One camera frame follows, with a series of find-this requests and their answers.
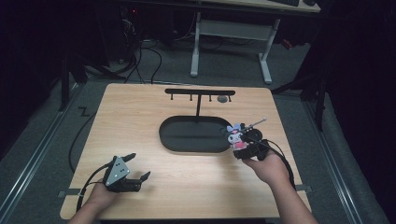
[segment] gray carpet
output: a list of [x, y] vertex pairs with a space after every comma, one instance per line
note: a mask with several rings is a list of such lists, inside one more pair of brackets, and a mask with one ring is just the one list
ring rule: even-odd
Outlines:
[[[146, 47], [153, 42], [145, 43]], [[246, 86], [274, 89], [294, 79], [294, 76], [309, 50], [309, 46], [286, 50], [282, 46], [273, 45], [268, 58], [268, 64], [273, 76], [273, 84], [263, 84], [262, 73], [256, 51], [261, 43], [254, 42], [242, 49], [234, 44], [222, 44], [215, 48], [216, 43], [204, 43], [200, 72], [196, 78], [191, 78], [190, 41], [178, 42], [172, 48], [157, 45], [153, 49], [162, 56], [162, 64], [155, 80], [158, 82], [188, 83], [194, 85]], [[150, 51], [142, 50], [142, 60], [139, 72], [147, 83], [160, 62], [159, 56]], [[70, 105], [59, 129], [53, 135], [48, 151], [43, 155], [38, 169], [30, 184], [22, 194], [19, 202], [12, 210], [8, 223], [65, 223], [59, 212], [64, 199], [58, 197], [59, 191], [66, 190], [73, 176], [68, 165], [68, 153], [78, 130], [88, 117], [93, 114], [101, 101], [108, 83], [116, 82], [101, 76], [90, 76], [90, 80], [76, 93], [73, 104]], [[134, 72], [130, 83], [140, 83], [140, 78]], [[349, 223], [345, 208], [340, 200], [332, 176], [330, 175], [322, 152], [322, 142], [318, 137], [316, 127], [307, 108], [309, 103], [302, 103], [297, 91], [287, 91], [275, 95], [285, 132], [290, 141], [293, 155], [303, 182], [312, 191], [308, 192], [314, 216], [319, 223]], [[32, 116], [29, 125], [15, 143], [7, 156], [0, 162], [0, 201], [4, 201], [12, 190], [23, 168], [35, 152], [51, 122], [58, 115], [60, 107], [60, 85], [52, 91], [51, 97]], [[335, 160], [342, 171], [346, 184], [356, 202], [363, 223], [388, 223], [375, 197], [361, 174], [359, 166], [354, 161], [332, 112], [331, 102], [327, 99], [323, 118], [322, 133], [332, 150]], [[92, 122], [82, 130], [77, 142], [72, 148], [72, 164], [75, 167], [85, 140], [89, 134]], [[279, 223], [278, 218], [268, 218], [268, 222]]]

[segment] floor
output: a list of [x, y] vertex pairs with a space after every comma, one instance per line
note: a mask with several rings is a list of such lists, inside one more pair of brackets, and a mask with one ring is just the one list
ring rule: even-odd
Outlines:
[[[155, 41], [144, 46], [141, 61], [128, 83], [176, 83], [191, 85], [245, 86], [274, 89], [294, 79], [309, 51], [309, 45], [284, 49], [273, 45], [268, 57], [273, 83], [263, 83], [257, 53], [261, 42], [236, 45], [240, 40], [203, 42], [200, 72], [190, 77], [191, 40], [167, 47]], [[113, 69], [122, 65], [112, 65]], [[93, 119], [108, 83], [121, 82], [103, 76], [89, 75], [85, 85], [73, 86], [71, 104], [61, 105], [61, 85], [31, 117], [18, 141], [0, 162], [1, 223], [65, 223], [59, 216], [63, 192], [78, 163]], [[274, 95], [276, 106], [314, 216], [319, 223], [388, 223], [375, 196], [370, 191], [359, 166], [351, 155], [332, 104], [326, 98], [323, 132], [313, 122], [315, 102], [302, 102], [299, 91]], [[267, 222], [279, 223], [270, 217]]]

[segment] human arm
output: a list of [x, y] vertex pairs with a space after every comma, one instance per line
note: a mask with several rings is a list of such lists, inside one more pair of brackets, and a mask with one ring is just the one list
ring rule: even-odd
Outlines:
[[69, 220], [69, 224], [93, 223], [99, 214], [108, 208], [118, 193], [108, 191], [103, 183], [96, 183], [90, 198]]
[[282, 223], [318, 223], [290, 184], [285, 164], [273, 151], [269, 150], [263, 161], [246, 159], [243, 162], [269, 185]]

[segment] desk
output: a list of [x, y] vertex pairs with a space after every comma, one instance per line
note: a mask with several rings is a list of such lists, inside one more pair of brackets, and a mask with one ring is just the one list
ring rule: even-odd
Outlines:
[[[289, 11], [298, 11], [298, 12], [320, 12], [320, 8], [318, 4], [315, 4], [313, 7], [308, 6], [303, 1], [300, 1], [299, 6], [292, 7], [284, 4], [279, 4], [267, 0], [200, 0], [199, 3], [202, 2], [208, 3], [216, 3], [216, 4], [230, 4], [230, 5], [238, 5], [244, 7], [265, 7], [276, 10], [289, 10]], [[194, 50], [192, 53], [191, 60], [191, 76], [198, 76], [198, 63], [199, 63], [199, 39], [200, 35], [217, 35], [217, 36], [225, 36], [225, 37], [236, 37], [236, 38], [246, 38], [246, 39], [254, 39], [266, 41], [266, 45], [262, 50], [262, 53], [259, 54], [259, 62], [262, 67], [262, 75], [264, 78], [264, 82], [266, 84], [271, 84], [272, 79], [270, 75], [270, 71], [268, 69], [267, 57], [268, 53], [271, 49], [272, 43], [276, 36], [276, 31], [278, 25], [280, 23], [280, 19], [275, 19], [273, 25], [256, 25], [256, 24], [245, 24], [238, 22], [227, 22], [227, 21], [212, 21], [212, 20], [201, 20], [201, 13], [197, 13], [197, 20], [195, 25], [195, 43]]]
[[[81, 154], [70, 189], [80, 189], [89, 176], [113, 156], [136, 153], [127, 162], [128, 178], [151, 175], [139, 192], [121, 193], [101, 219], [173, 219], [173, 218], [248, 218], [278, 217], [269, 187], [254, 172], [238, 161], [230, 149], [221, 153], [180, 153], [166, 149], [159, 128], [175, 115], [195, 115], [196, 97], [170, 95], [167, 88], [235, 91], [232, 101], [222, 104], [202, 98], [202, 116], [221, 117], [230, 123], [257, 125], [264, 137], [284, 151], [294, 172], [296, 185], [302, 184], [288, 139], [282, 127], [272, 94], [264, 88], [199, 87], [168, 85], [107, 86], [87, 143]], [[102, 178], [99, 173], [93, 180]], [[86, 200], [90, 193], [87, 189]], [[299, 191], [305, 204], [305, 192]], [[75, 214], [78, 196], [68, 195], [61, 217]]]

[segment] white table leg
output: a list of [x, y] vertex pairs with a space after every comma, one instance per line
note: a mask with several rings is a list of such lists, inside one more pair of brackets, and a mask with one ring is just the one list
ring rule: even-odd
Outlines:
[[192, 52], [192, 61], [191, 61], [191, 72], [190, 75], [192, 77], [198, 76], [198, 65], [199, 65], [199, 36], [201, 32], [201, 12], [197, 12], [197, 21], [195, 25], [195, 43], [194, 43], [194, 51]]
[[268, 69], [268, 64], [267, 64], [267, 57], [268, 57], [268, 53], [270, 52], [271, 46], [274, 42], [274, 38], [275, 38], [277, 27], [279, 26], [279, 23], [280, 23], [280, 19], [276, 19], [274, 22], [274, 25], [271, 29], [270, 36], [267, 41], [267, 45], [264, 49], [264, 53], [259, 54], [260, 65], [262, 66], [262, 75], [264, 76], [264, 82], [266, 84], [272, 83], [271, 74], [270, 74], [270, 71]]

